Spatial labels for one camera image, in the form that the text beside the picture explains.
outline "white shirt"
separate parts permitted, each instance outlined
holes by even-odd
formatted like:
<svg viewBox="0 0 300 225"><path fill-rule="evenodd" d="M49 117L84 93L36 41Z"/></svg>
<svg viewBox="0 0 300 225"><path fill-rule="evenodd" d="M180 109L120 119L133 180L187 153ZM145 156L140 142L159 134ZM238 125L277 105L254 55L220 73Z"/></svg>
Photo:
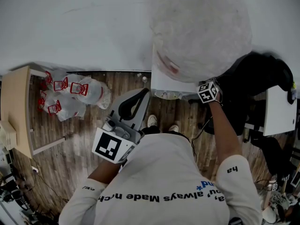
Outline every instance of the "white shirt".
<svg viewBox="0 0 300 225"><path fill-rule="evenodd" d="M64 207L60 225L260 225L260 200L248 161L231 156L216 184L203 177L186 138L146 135L109 185L87 179Z"/></svg>

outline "forearm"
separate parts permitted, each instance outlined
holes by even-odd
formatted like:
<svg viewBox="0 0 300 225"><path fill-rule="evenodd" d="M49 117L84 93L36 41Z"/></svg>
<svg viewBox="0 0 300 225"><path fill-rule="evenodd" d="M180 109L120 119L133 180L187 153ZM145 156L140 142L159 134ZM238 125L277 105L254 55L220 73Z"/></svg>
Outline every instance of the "forearm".
<svg viewBox="0 0 300 225"><path fill-rule="evenodd" d="M91 173L90 179L109 184L115 176L117 176L121 164L113 164L104 160L99 166Z"/></svg>
<svg viewBox="0 0 300 225"><path fill-rule="evenodd" d="M209 103L214 122L219 163L232 155L242 155L238 137L218 102Z"/></svg>

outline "white sneaker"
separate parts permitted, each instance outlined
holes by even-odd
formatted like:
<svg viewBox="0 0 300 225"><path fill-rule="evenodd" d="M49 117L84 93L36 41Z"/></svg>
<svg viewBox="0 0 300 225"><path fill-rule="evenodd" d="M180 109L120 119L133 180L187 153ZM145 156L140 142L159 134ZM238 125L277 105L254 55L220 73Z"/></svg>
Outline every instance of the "white sneaker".
<svg viewBox="0 0 300 225"><path fill-rule="evenodd" d="M148 118L147 126L150 128L151 126L157 126L158 125L158 119L154 114L151 114Z"/></svg>
<svg viewBox="0 0 300 225"><path fill-rule="evenodd" d="M172 125L172 126L169 128L169 132L171 132L171 131L177 133L177 132L179 131L178 125L176 125L176 124Z"/></svg>

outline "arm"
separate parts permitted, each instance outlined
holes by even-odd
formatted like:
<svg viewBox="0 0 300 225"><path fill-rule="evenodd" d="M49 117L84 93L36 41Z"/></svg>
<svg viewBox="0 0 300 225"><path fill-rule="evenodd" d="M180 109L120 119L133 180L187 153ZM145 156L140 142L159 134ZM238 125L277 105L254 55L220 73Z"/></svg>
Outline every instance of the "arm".
<svg viewBox="0 0 300 225"><path fill-rule="evenodd" d="M121 164L113 164L104 160L88 179L79 186L70 201L63 208L60 225L93 225L98 198L114 177Z"/></svg>
<svg viewBox="0 0 300 225"><path fill-rule="evenodd" d="M230 218L238 217L243 225L260 225L262 211L248 161L218 102L209 103L214 121L217 157L220 167L216 186L224 194Z"/></svg>

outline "person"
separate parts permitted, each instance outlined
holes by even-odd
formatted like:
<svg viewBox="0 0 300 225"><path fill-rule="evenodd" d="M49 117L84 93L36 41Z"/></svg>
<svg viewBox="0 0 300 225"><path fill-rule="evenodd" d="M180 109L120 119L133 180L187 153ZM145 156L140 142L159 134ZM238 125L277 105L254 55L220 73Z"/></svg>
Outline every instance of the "person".
<svg viewBox="0 0 300 225"><path fill-rule="evenodd" d="M220 164L215 184L200 174L178 127L159 133L152 115L121 171L120 164L100 163L63 208L59 224L260 225L260 200L248 161L220 103L209 107Z"/></svg>

